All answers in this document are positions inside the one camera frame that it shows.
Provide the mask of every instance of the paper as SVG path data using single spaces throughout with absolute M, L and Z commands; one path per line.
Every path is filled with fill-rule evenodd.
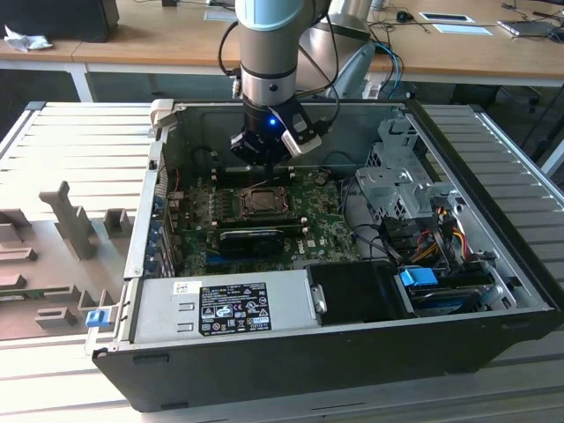
M 204 20 L 220 20 L 224 22 L 235 22 L 237 16 L 234 11 L 207 11 Z
M 493 35 L 483 26 L 445 25 L 445 24 L 433 24 L 433 26 L 440 33 L 466 33 L 470 35 Z
M 53 44 L 51 44 L 47 38 L 42 35 L 24 35 L 21 33 L 14 33 L 10 30 L 10 28 L 8 28 L 8 26 L 5 26 L 4 29 L 6 30 L 4 41 L 6 41 L 10 47 L 23 51 L 24 53 L 27 53 L 28 50 L 39 50 L 41 48 L 53 47 Z

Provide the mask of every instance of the power supply label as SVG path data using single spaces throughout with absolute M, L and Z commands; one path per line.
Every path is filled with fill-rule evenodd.
M 266 284 L 203 286 L 199 320 L 205 337 L 271 330 Z

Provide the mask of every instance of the robotic arm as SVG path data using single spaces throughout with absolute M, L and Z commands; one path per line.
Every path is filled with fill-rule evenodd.
M 296 85 L 300 41 L 308 28 L 327 17 L 330 6 L 333 10 L 343 11 L 351 5 L 357 9 L 360 5 L 361 10 L 356 12 L 365 15 L 360 21 L 366 26 L 370 0 L 334 0 L 333 4 L 330 0 L 236 0 L 245 113 L 241 133 L 231 140 L 231 150 L 238 157 L 250 165 L 269 168 L 321 145 L 321 137 L 328 132 L 332 121 L 312 122 L 298 101 Z M 336 34 L 330 20 L 326 20 L 329 21 L 330 33 L 325 31 L 325 40 L 329 36 L 331 44 L 319 47 L 330 48 L 335 57 Z M 366 45 L 368 30 L 360 32 L 363 33 L 361 44 Z M 364 61 L 366 69 L 361 72 L 362 77 L 371 59 L 372 56 Z M 322 67 L 327 70 L 329 79 L 339 72 L 334 59 L 330 66 Z

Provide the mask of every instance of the desk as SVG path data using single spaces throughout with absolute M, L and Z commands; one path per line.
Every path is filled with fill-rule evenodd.
M 117 0 L 120 25 L 110 42 L 91 44 L 54 40 L 56 48 L 20 54 L 0 48 L 0 68 L 68 71 L 82 101 L 95 100 L 90 72 L 132 72 L 219 75 L 217 49 L 228 26 L 205 21 L 205 8 L 179 4 L 162 8 L 160 2 Z M 477 24 L 494 25 L 500 19 L 520 19 L 503 10 L 499 0 L 395 0 L 422 20 L 419 11 L 465 13 Z M 520 0 L 522 10 L 554 13 L 558 6 Z M 396 10 L 380 13 L 394 20 Z M 499 27 L 488 27 L 493 36 L 427 34 L 420 26 L 396 26 L 390 34 L 395 51 L 404 59 L 404 81 L 486 85 L 560 86 L 564 82 L 564 46 L 548 40 L 511 40 Z M 382 30 L 376 31 L 384 37 Z M 237 31 L 225 47 L 227 66 L 238 63 Z M 390 71 L 390 60 L 377 56 L 370 69 L 373 80 Z

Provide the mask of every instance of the yellow wire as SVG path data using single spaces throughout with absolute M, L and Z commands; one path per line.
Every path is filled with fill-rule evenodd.
M 425 251 L 423 251 L 421 254 L 419 254 L 417 257 L 415 257 L 413 259 L 413 262 L 418 262 L 419 260 L 422 260 L 428 256 L 430 256 L 431 254 L 433 254 L 436 250 L 438 249 L 437 244 L 433 244 L 431 247 L 429 247 L 428 249 L 426 249 Z

